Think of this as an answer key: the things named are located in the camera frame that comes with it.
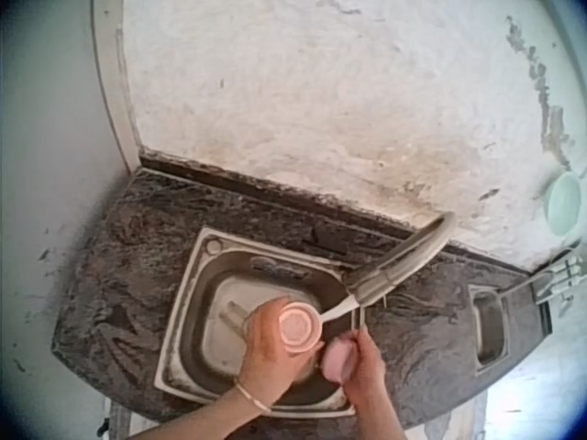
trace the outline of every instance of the gold bracelet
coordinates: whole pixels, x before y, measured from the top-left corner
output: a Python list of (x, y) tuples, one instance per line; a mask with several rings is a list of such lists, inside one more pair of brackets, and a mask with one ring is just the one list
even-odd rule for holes
[(257, 408), (259, 408), (261, 411), (263, 411), (266, 414), (270, 414), (271, 413), (271, 408), (267, 408), (261, 401), (255, 399), (252, 394), (250, 394), (250, 392), (248, 392), (247, 390), (245, 390), (245, 388), (240, 384), (240, 382), (238, 382), (238, 379), (235, 379), (235, 387), (237, 387), (237, 390), (240, 391), (240, 393), (245, 396), (245, 398), (248, 401), (251, 401), (253, 403), (253, 405), (255, 405)]

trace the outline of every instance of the wall stain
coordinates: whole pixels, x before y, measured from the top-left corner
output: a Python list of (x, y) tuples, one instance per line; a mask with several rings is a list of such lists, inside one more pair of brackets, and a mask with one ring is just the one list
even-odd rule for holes
[(320, 0), (318, 1), (318, 3), (316, 3), (316, 6), (324, 5), (334, 7), (340, 14), (344, 14), (345, 16), (356, 16), (361, 14), (360, 9), (347, 9), (345, 7), (342, 7), (338, 0)]
[(12, 360), (15, 363), (15, 365), (17, 366), (18, 371), (20, 371), (21, 373), (26, 373), (27, 372), (25, 370), (25, 368), (22, 366), (22, 364), (18, 361), (18, 359), (16, 359), (15, 357), (13, 357)]
[(38, 261), (44, 261), (45, 259), (47, 259), (47, 256), (49, 255), (49, 252), (50, 252), (50, 251), (49, 251), (48, 249), (45, 249), (45, 250), (43, 251), (43, 253), (42, 253), (42, 254), (40, 254), (40, 256), (39, 256), (39, 258), (38, 258)]
[(534, 89), (538, 92), (538, 102), (542, 112), (542, 124), (540, 139), (542, 150), (551, 153), (565, 170), (570, 171), (570, 162), (567, 159), (564, 148), (573, 147), (574, 141), (564, 132), (563, 108), (550, 106), (548, 103), (547, 67), (540, 62), (535, 46), (526, 46), (522, 36), (522, 29), (511, 16), (507, 16), (509, 31), (505, 39), (515, 53), (522, 52), (530, 64), (528, 76), (534, 83)]
[(492, 190), (486, 192), (484, 195), (482, 195), (479, 198), (479, 201), (482, 202), (483, 200), (487, 200), (490, 199), (492, 197), (494, 197), (498, 192), (500, 192), (499, 188), (493, 188)]

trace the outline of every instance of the small sink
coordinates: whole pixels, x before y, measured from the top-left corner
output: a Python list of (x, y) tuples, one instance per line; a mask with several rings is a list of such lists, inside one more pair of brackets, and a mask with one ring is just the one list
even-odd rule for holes
[[(233, 386), (245, 351), (242, 335), (221, 318), (230, 303), (247, 312), (287, 295), (328, 310), (349, 294), (340, 263), (205, 227), (196, 241), (161, 349), (155, 386), (209, 403)], [(323, 339), (357, 328), (356, 311), (324, 324)], [(310, 362), (273, 406), (272, 416), (336, 417), (354, 413), (342, 389)]]
[(508, 354), (506, 299), (488, 286), (469, 286), (475, 321), (477, 371), (486, 371)]

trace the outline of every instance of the pink sponge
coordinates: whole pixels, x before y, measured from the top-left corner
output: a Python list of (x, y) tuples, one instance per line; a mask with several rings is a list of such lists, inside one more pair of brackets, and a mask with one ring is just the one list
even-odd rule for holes
[(350, 379), (359, 360), (357, 343), (352, 339), (335, 337), (322, 356), (322, 374), (338, 384)]

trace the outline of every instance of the granite countertop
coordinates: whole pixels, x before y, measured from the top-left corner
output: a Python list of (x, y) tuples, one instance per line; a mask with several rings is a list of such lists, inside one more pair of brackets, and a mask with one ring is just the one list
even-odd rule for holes
[[(398, 242), (392, 237), (397, 236), (395, 226), (389, 223), (336, 210), (310, 214), (274, 202), (278, 199), (273, 194), (261, 200), (140, 170), (79, 259), (53, 337), (55, 356), (129, 410), (153, 420), (169, 420), (198, 407), (157, 390), (153, 381), (173, 300), (203, 225), (350, 264), (374, 259)], [(366, 310), (365, 320), (387, 363), (387, 387), (404, 428), (470, 399), (543, 340), (548, 308), (535, 306), (531, 291), (521, 290), (506, 304), (509, 356), (476, 374), (467, 285), (504, 288), (525, 277), (448, 247), (389, 295), (386, 309), (379, 302)], [(355, 436), (354, 417), (260, 418), (234, 434), (234, 438)]]

